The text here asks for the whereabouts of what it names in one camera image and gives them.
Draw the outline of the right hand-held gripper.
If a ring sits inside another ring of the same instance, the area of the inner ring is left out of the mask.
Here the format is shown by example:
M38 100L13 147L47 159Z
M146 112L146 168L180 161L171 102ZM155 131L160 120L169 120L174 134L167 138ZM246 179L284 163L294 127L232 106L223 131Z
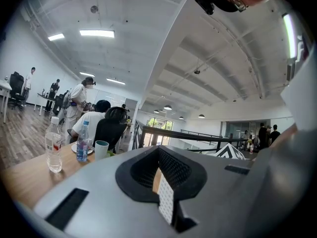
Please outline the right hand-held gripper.
M246 160L246 158L244 157L242 152L240 152L237 148L235 148L230 143L227 143L218 152L216 152L216 153L208 153L207 155L214 156L214 157L219 157L219 158Z

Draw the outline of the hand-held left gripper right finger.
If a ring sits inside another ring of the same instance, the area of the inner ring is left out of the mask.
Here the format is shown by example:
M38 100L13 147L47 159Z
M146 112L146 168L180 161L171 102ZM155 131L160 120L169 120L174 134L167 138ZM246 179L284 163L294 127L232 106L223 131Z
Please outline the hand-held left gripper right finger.
M262 238L264 156L226 159L165 146L159 167L174 188L172 223L161 238Z

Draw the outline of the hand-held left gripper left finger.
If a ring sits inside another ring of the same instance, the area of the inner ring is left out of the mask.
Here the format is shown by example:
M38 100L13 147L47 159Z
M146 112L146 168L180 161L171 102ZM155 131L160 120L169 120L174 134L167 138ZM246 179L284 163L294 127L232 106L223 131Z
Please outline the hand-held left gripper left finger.
M175 229L159 212L152 186L157 169L167 177L180 154L152 146L94 161L45 194L37 215L72 238L171 238Z

